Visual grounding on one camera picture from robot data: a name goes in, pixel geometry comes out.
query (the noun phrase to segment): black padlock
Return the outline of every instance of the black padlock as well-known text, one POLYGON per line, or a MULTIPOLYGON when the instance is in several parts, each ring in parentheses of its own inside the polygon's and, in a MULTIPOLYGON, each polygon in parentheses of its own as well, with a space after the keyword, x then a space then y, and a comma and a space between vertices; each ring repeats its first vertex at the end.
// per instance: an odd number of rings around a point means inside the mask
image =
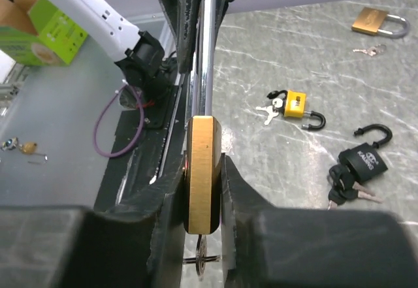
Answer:
POLYGON ((386 137, 380 141, 363 143, 355 148, 345 150, 338 156, 339 163, 345 165, 359 184, 384 173, 387 170, 386 163, 378 154, 377 149, 388 143, 392 139, 392 131, 385 125, 378 123, 359 128, 354 132, 354 136, 363 135, 371 130, 383 131, 386 137))

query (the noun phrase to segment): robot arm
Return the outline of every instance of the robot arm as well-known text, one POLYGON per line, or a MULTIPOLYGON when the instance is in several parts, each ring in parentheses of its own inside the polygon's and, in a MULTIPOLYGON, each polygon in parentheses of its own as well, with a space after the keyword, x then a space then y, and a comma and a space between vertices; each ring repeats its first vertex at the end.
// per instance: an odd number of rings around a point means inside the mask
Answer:
POLYGON ((164 49, 148 32, 141 31, 105 0, 50 0, 86 30, 122 70, 132 86, 149 99, 163 97, 170 82, 159 67, 164 49))

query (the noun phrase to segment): gray marble tabletop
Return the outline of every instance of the gray marble tabletop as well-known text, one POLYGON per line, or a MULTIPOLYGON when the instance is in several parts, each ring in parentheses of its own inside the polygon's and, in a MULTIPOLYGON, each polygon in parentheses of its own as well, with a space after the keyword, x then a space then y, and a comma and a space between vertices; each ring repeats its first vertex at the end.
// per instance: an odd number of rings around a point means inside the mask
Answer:
MULTIPOLYGON (((327 174, 338 154, 381 136, 354 138, 354 130, 383 123, 393 131, 379 150, 389 170, 368 188, 384 203, 356 200, 337 210, 394 212, 417 237, 417 26, 418 0, 354 0, 226 16, 216 46, 213 111, 223 127, 223 150, 244 179, 275 206, 326 208, 327 174), (369 5, 407 18, 410 33, 392 40, 352 32, 369 5), (377 44, 386 45, 386 52, 353 52, 377 44), (264 106, 275 89, 307 93, 307 109, 323 113, 326 127, 308 132, 300 120, 281 117, 264 126, 266 115, 255 107, 264 106)), ((195 240, 187 238, 187 256, 194 254, 195 240)), ((208 245, 210 254, 221 252, 219 231, 208 245)), ((184 268, 182 287, 222 285, 220 263, 206 266, 201 283, 193 266, 184 268)))

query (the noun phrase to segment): cardboard box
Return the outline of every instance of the cardboard box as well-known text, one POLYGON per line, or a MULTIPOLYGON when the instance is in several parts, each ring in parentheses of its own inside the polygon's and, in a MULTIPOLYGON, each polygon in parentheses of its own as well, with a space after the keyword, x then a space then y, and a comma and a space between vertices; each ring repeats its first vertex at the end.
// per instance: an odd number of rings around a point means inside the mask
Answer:
POLYGON ((0 0, 0 50, 24 65, 69 65, 87 33, 48 0, 0 0))

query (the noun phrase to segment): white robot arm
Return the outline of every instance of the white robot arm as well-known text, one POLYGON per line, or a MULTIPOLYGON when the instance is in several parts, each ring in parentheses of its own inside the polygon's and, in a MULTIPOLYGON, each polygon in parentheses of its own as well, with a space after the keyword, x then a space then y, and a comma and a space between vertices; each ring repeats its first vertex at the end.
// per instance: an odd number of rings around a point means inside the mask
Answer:
POLYGON ((140 40, 139 28, 105 0, 50 1, 86 30, 114 62, 125 59, 126 50, 133 50, 140 40))

